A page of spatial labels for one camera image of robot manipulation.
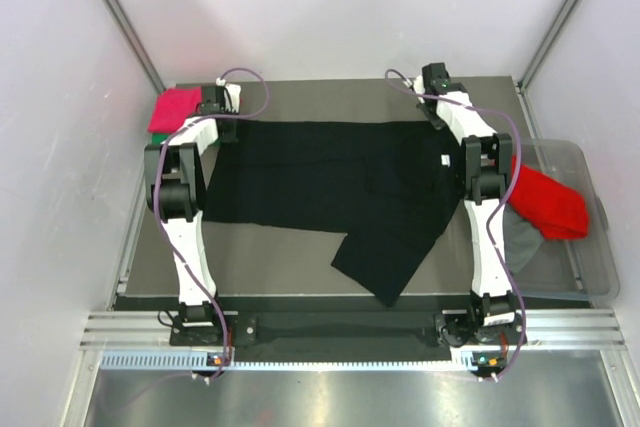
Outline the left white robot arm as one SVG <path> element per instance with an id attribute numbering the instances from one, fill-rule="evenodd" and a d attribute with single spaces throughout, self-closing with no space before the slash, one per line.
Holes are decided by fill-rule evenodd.
<path id="1" fill-rule="evenodd" d="M 227 321 L 216 311 L 217 287 L 211 277 L 202 235 L 206 183 L 201 157 L 217 144 L 237 140 L 241 87 L 223 79 L 160 94 L 148 125 L 152 141 L 144 149 L 146 202 L 160 220 L 179 281 L 178 334 L 193 331 L 205 343 L 226 334 Z"/>

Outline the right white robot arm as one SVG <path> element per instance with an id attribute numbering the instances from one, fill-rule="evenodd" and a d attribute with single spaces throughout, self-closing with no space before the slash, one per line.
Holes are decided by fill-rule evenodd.
<path id="1" fill-rule="evenodd" d="M 512 179 L 513 140 L 499 133 L 476 110 L 444 63 L 422 67 L 412 89 L 420 109 L 436 128 L 447 128 L 459 145 L 456 183 L 470 227 L 474 273 L 470 306 L 464 314 L 444 314 L 440 328 L 451 345 L 469 340 L 496 342 L 516 320 L 516 303 L 504 266 L 502 202 Z"/>

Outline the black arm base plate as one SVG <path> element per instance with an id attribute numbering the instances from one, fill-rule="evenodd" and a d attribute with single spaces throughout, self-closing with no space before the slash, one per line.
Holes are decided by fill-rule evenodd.
<path id="1" fill-rule="evenodd" d="M 445 360 L 451 345 L 440 328 L 443 313 L 239 312 L 227 314 L 234 359 L 255 361 Z M 496 342 L 469 340 L 459 347 L 514 347 L 522 333 L 517 316 Z"/>

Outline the black t shirt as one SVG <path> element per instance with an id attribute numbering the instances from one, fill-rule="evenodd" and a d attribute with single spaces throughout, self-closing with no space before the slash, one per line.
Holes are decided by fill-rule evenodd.
<path id="1" fill-rule="evenodd" d="M 204 220 L 339 233 L 332 266 L 394 305 L 460 202 L 461 147 L 425 121 L 243 121 Z"/>

